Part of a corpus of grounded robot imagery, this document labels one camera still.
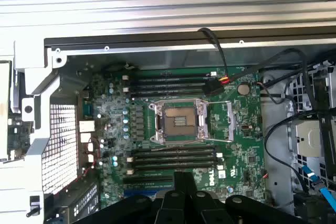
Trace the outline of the perforated metal slot cover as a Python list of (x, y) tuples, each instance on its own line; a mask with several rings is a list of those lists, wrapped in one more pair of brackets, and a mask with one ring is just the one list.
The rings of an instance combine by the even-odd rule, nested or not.
[(62, 190), (58, 196), (60, 206), (70, 206), (82, 200), (92, 189), (97, 189), (96, 180), (78, 180)]

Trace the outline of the blue long expansion slot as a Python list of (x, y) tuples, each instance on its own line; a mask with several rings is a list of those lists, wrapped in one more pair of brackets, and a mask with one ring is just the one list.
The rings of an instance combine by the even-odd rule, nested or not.
[(143, 195), (152, 197), (159, 191), (159, 189), (125, 189), (123, 191), (124, 197), (131, 197), (135, 195)]

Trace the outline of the grey metal drive cage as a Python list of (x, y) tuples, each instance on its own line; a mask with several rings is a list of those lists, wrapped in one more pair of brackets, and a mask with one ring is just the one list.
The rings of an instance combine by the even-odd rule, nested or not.
[(306, 116), (293, 123), (295, 163), (310, 193), (327, 189), (336, 200), (336, 65), (316, 67), (310, 79), (317, 107), (332, 113)]

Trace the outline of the black case lock latch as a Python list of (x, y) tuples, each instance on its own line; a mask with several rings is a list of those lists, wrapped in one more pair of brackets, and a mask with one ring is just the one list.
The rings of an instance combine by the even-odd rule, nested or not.
[(29, 197), (29, 210), (26, 213), (26, 217), (30, 218), (32, 216), (37, 216), (40, 214), (40, 196), (30, 196)]

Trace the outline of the open grey PC case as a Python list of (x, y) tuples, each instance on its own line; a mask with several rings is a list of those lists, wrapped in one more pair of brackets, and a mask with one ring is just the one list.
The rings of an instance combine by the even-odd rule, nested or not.
[[(288, 117), (311, 110), (310, 72), (336, 65), (336, 35), (297, 35), (289, 38), (252, 38), (237, 43), (219, 36), (230, 82), (257, 74), (260, 91), (264, 151), (264, 202), (307, 215), (314, 195), (299, 202), (304, 184), (296, 166), (293, 123)], [(72, 182), (96, 180), (84, 200), (98, 196), (96, 153), (80, 143), (79, 121), (83, 100), (93, 75), (106, 70), (163, 70), (224, 68), (217, 47), (203, 34), (192, 39), (183, 34), (97, 36), (44, 39), (15, 45), (16, 69), (25, 73), (26, 91), (35, 106), (35, 138), (27, 155), (37, 157), (38, 178), (44, 200), (44, 222), (56, 222), (61, 207), (58, 194)], [(87, 155), (94, 155), (89, 163)]]

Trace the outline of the black long expansion slot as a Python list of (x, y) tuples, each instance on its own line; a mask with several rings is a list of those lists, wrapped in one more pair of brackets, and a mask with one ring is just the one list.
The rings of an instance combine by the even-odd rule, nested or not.
[(148, 177), (125, 177), (122, 179), (124, 184), (141, 184), (141, 183), (156, 183), (156, 182), (171, 182), (173, 176), (148, 176)]

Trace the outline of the silver CPU socket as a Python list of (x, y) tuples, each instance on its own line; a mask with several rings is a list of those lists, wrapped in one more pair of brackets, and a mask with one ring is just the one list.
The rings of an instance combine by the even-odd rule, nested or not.
[(208, 102), (199, 98), (159, 100), (148, 105), (149, 140), (160, 145), (199, 143), (209, 137)]

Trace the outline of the green Dell motherboard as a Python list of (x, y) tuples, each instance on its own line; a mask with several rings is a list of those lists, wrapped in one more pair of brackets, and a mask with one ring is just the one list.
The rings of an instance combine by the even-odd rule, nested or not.
[[(168, 74), (193, 74), (212, 73), (216, 77), (190, 78), (190, 79), (131, 79), (122, 80), (124, 74), (139, 74), (141, 76)], [(227, 197), (238, 194), (257, 201), (265, 201), (266, 172), (264, 151), (262, 147), (262, 116), (260, 104), (260, 91), (256, 87), (257, 74), (249, 74), (239, 81), (224, 86), (222, 93), (213, 96), (183, 96), (183, 97), (149, 97), (132, 98), (130, 92), (131, 82), (166, 81), (166, 80), (213, 80), (224, 75), (223, 68), (191, 68), (191, 69), (163, 69), (163, 70), (138, 70), (124, 69), (118, 71), (106, 70), (93, 75), (88, 85), (88, 96), (83, 100), (84, 116), (94, 119), (95, 131), (89, 143), (97, 148), (96, 159), (99, 169), (100, 202), (101, 207), (107, 207), (125, 199), (125, 189), (159, 189), (171, 190), (173, 181), (124, 184), (125, 177), (148, 176), (173, 176), (175, 172), (190, 172), (198, 190), (214, 192), (221, 201)], [(250, 94), (239, 95), (237, 86), (241, 83), (250, 85)], [(164, 87), (164, 86), (204, 86), (201, 83), (175, 84), (162, 86), (140, 87)], [(172, 92), (203, 92), (203, 90), (168, 91)], [(233, 143), (198, 143), (188, 145), (160, 145), (149, 140), (148, 126), (151, 124), (148, 105), (159, 100), (199, 98), (207, 102), (231, 101), (235, 117), (235, 132)], [(228, 139), (227, 105), (208, 104), (208, 129), (209, 137), (219, 140)], [(132, 155), (137, 149), (163, 149), (189, 146), (216, 146), (217, 150), (190, 151), (190, 152), (164, 152), (158, 154)], [(180, 166), (173, 165), (142, 165), (134, 166), (127, 163), (126, 158), (132, 156), (156, 156), (170, 153), (216, 153), (219, 157), (217, 163), (198, 163), (210, 165), (223, 165), (224, 170), (216, 168), (194, 168), (182, 170), (151, 170), (139, 171), (133, 175), (127, 175), (128, 168), (151, 166)]]

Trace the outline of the silver coin battery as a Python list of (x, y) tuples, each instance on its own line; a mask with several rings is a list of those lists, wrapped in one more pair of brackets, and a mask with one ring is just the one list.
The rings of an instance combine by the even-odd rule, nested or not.
[(247, 96), (250, 94), (250, 85), (248, 83), (241, 83), (237, 86), (239, 95)]

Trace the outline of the RAM slot with black latches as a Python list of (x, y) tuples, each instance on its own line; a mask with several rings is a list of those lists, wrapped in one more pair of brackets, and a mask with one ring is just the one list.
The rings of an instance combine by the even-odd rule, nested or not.
[(133, 150), (132, 155), (148, 155), (148, 154), (158, 154), (164, 152), (192, 152), (192, 151), (208, 151), (208, 150), (217, 150), (216, 146), (185, 146), (185, 147), (174, 147), (174, 148), (163, 148), (163, 149), (137, 149)]
[(203, 96), (204, 93), (202, 92), (172, 92), (172, 93), (158, 93), (158, 92), (152, 92), (152, 93), (132, 93), (132, 98), (149, 98), (149, 97), (183, 97), (183, 96)]
[(207, 80), (166, 80), (166, 81), (147, 81), (147, 82), (131, 82), (131, 86), (162, 86), (175, 84), (204, 84)]
[(198, 163), (217, 163), (216, 159), (187, 159), (187, 160), (162, 160), (162, 161), (138, 161), (132, 162), (131, 164), (134, 166), (142, 166), (142, 165), (173, 165), (173, 164), (198, 164)]

